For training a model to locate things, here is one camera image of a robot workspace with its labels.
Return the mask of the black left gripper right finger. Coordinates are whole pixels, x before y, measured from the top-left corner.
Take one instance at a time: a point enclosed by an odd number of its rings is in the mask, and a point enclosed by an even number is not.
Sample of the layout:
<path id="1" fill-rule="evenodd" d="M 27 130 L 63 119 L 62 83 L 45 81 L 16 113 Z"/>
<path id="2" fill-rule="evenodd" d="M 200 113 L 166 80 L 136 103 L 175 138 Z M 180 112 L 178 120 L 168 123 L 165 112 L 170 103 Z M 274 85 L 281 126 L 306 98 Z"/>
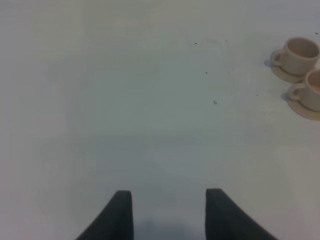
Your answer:
<path id="1" fill-rule="evenodd" d="M 207 240 L 275 240 L 248 216 L 222 189 L 205 193 L 205 238 Z"/>

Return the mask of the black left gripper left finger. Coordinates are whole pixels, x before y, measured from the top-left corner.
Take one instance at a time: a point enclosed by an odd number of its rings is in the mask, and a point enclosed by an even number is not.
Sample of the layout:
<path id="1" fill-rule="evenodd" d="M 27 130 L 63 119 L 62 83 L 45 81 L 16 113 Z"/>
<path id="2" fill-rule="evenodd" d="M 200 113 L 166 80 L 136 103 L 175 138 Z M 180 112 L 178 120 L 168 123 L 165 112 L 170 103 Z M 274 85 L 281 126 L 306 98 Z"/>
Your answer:
<path id="1" fill-rule="evenodd" d="M 128 190 L 117 191 L 77 239 L 133 240 L 134 219 L 131 192 Z"/>

